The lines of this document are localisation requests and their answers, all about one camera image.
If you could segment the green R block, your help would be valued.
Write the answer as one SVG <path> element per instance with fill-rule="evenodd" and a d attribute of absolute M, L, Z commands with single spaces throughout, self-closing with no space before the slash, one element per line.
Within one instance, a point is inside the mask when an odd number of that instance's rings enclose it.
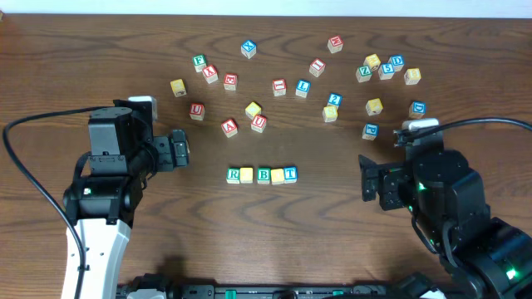
<path fill-rule="evenodd" d="M 239 184 L 240 183 L 240 169 L 239 168 L 228 168 L 226 172 L 226 181 L 228 184 Z"/>

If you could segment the yellow O block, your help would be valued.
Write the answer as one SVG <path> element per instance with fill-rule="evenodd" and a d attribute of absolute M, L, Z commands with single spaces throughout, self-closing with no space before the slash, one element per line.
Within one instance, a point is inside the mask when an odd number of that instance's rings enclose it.
<path fill-rule="evenodd" d="M 284 170 L 283 169 L 271 169 L 270 172 L 272 185 L 284 184 Z"/>
<path fill-rule="evenodd" d="M 251 184 L 254 181 L 254 169 L 243 167 L 239 169 L 239 181 L 241 184 Z"/>

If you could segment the blue T block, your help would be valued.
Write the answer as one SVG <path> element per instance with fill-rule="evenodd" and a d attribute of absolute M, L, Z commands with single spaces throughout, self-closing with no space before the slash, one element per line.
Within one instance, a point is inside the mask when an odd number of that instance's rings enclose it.
<path fill-rule="evenodd" d="M 284 183 L 292 184 L 298 181 L 298 169 L 296 166 L 285 167 L 283 169 Z"/>

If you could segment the green B block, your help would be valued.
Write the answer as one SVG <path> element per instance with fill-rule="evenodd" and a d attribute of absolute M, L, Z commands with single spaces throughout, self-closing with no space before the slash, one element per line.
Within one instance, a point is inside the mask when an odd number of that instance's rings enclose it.
<path fill-rule="evenodd" d="M 259 184 L 271 183 L 271 169 L 270 168 L 258 168 L 257 169 L 257 182 Z"/>

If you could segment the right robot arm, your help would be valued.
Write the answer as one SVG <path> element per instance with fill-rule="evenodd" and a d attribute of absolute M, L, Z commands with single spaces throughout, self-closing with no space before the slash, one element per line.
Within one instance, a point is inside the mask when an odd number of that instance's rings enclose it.
<path fill-rule="evenodd" d="M 407 208 L 425 247 L 469 298 L 529 298 L 531 237 L 491 214 L 480 174 L 441 135 L 406 146 L 402 162 L 358 157 L 363 201 Z"/>

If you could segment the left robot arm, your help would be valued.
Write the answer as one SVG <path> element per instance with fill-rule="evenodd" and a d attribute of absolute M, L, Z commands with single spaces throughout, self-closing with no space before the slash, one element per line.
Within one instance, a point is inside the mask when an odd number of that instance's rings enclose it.
<path fill-rule="evenodd" d="M 152 96 L 114 100 L 92 111 L 91 149 L 76 163 L 63 194 L 67 231 L 64 298 L 113 298 L 130 240 L 135 209 L 149 177 L 189 163 L 183 130 L 156 136 L 157 104 Z"/>

